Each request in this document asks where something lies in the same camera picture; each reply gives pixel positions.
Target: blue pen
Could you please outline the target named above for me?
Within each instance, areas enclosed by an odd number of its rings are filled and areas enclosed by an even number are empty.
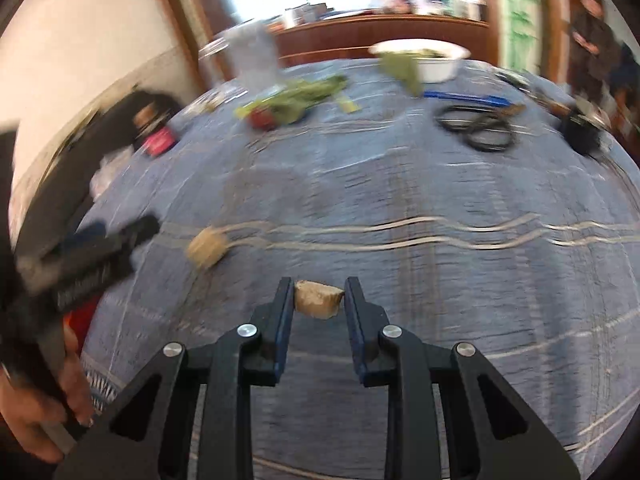
[[[498,97],[495,95],[479,96],[479,95],[467,95],[467,94],[452,94],[450,92],[436,92],[433,90],[427,90],[423,94],[423,97],[433,97],[436,99],[449,99],[452,101],[468,101],[471,103],[478,103],[481,105],[495,106],[498,108],[505,108],[511,106],[513,103],[504,97]]]

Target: metal rivet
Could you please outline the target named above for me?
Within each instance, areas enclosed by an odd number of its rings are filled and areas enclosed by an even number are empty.
[[[252,335],[257,334],[257,332],[257,327],[255,325],[252,325],[251,323],[240,325],[238,327],[238,335],[240,337],[251,337]]]
[[[387,325],[382,329],[382,333],[391,339],[395,339],[402,335],[402,329],[396,325]]]
[[[476,347],[471,343],[460,343],[456,346],[456,351],[464,357],[471,357],[476,353]]]
[[[180,343],[167,343],[164,345],[162,353],[167,357],[176,357],[182,353],[182,345]]]

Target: white bowl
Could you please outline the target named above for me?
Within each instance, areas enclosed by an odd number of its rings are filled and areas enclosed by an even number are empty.
[[[418,72],[420,81],[423,83],[442,83],[453,79],[461,65],[461,60],[466,59],[471,53],[464,48],[453,43],[437,40],[391,40],[376,43],[369,47],[369,52],[382,54],[383,52],[414,52],[416,50],[437,50],[446,57],[439,59],[418,59]]]

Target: blue tablecloth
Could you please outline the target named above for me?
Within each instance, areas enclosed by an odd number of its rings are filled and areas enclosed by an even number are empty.
[[[136,154],[89,212],[85,222],[111,229],[145,212],[164,222],[134,254],[135,277],[95,315],[82,358],[98,402],[165,342],[200,346],[246,322],[281,276],[343,286],[355,275],[368,300],[424,341],[478,346],[586,476],[640,400],[640,235],[622,184],[574,153],[545,111],[471,65],[433,88],[526,102],[508,152],[461,143],[433,120],[443,101],[409,97],[373,60],[289,70],[337,72],[360,111],[327,101],[303,123],[262,134],[234,117],[237,99],[194,118],[161,158]],[[640,185],[615,141],[611,155]],[[416,220],[323,230],[403,219]],[[197,272],[183,249],[210,224],[256,238]],[[413,238],[425,240],[394,245]],[[387,250],[366,250],[381,244]],[[295,317],[281,384],[253,399],[256,478],[382,478],[386,394],[358,384],[344,314]]]

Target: green cloth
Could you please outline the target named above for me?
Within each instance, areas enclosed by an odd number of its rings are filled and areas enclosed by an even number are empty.
[[[408,52],[385,52],[378,56],[380,68],[391,77],[398,79],[414,97],[422,95],[422,83],[418,77],[418,60]]]
[[[238,114],[245,117],[255,107],[267,106],[280,126],[295,123],[304,116],[308,108],[342,91],[346,86],[347,77],[342,74],[311,82],[303,79],[288,81],[284,90],[239,108]]]

